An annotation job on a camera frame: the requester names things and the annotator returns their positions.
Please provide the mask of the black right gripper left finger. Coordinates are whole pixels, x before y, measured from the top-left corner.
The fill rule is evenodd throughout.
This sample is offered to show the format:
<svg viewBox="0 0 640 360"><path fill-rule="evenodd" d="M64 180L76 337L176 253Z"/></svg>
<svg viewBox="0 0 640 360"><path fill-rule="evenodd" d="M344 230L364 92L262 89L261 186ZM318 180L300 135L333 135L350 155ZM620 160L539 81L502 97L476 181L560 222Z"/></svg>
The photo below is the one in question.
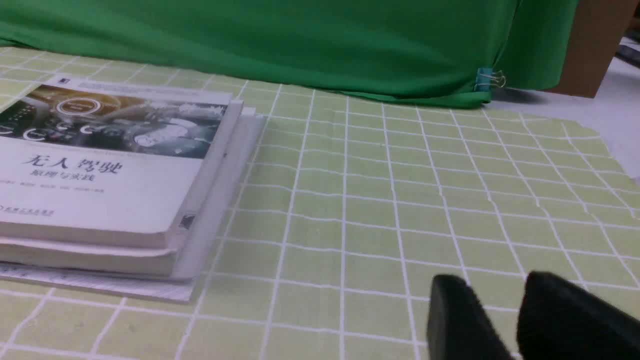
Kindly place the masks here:
<svg viewBox="0 0 640 360"><path fill-rule="evenodd" d="M431 360L512 358L474 290L451 274L432 279L426 341Z"/></svg>

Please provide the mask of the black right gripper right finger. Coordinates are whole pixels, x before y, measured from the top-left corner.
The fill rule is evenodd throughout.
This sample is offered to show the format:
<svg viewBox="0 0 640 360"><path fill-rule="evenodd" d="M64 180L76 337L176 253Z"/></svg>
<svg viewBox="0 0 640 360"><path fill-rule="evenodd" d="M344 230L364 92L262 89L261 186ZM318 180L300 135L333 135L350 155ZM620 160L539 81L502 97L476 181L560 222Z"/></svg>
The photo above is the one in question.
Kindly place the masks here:
<svg viewBox="0 0 640 360"><path fill-rule="evenodd" d="M518 313L525 360L637 360L640 322L548 271L531 271Z"/></svg>

